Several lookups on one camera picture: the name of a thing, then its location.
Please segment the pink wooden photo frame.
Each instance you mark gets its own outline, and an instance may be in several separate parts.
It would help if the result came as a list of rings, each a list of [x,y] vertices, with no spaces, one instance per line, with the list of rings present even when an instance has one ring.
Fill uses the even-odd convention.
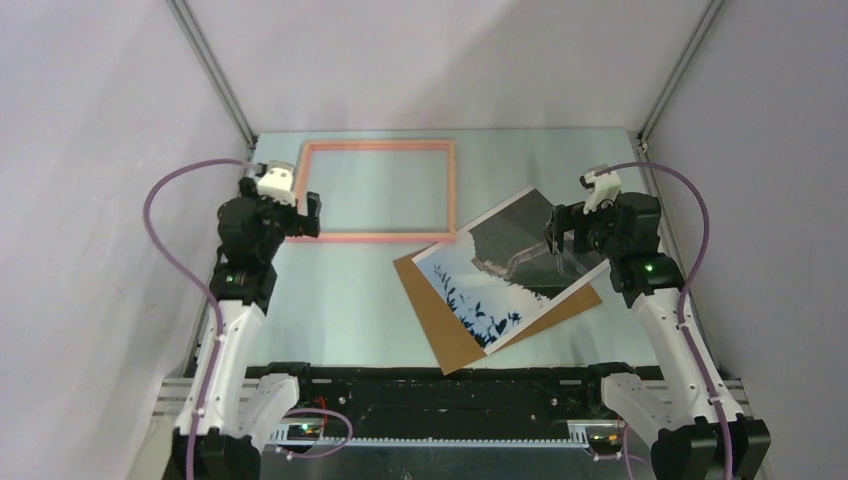
[[[348,139],[306,141],[297,165],[295,189],[298,199],[307,194],[312,156],[319,151],[441,151],[446,154],[445,231],[425,232],[322,232],[316,243],[438,243],[452,242],[458,231],[456,141],[452,139]]]

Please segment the clear acrylic sheet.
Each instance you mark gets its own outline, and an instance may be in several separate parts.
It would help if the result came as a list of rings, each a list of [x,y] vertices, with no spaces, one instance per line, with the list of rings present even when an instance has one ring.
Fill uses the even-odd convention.
[[[554,253],[543,231],[553,205],[531,189],[470,228],[472,264],[481,272],[517,285],[537,297],[552,299],[599,266],[594,252],[573,251],[573,235]]]

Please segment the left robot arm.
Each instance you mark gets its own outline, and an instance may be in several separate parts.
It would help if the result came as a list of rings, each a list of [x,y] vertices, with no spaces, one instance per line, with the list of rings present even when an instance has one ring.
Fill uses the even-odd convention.
[[[218,209],[220,245],[208,284],[212,319],[173,429],[181,479],[258,478],[262,451],[282,417],[304,416],[315,406],[315,388],[289,374],[271,374],[249,399],[242,396],[249,352],[277,280],[272,260],[286,238],[321,232],[319,194],[307,193],[305,204],[300,214],[297,205],[249,194]]]

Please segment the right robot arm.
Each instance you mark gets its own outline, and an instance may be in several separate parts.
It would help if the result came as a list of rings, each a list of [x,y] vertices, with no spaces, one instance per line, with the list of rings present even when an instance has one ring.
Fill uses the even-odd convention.
[[[581,392],[596,418],[615,412],[650,447],[658,479],[753,479],[771,445],[765,422],[744,413],[708,354],[683,294],[675,260],[660,250],[661,205],[643,193],[621,193],[597,207],[553,207],[544,228],[559,254],[598,253],[610,281],[654,350],[670,397],[664,403],[620,365]]]

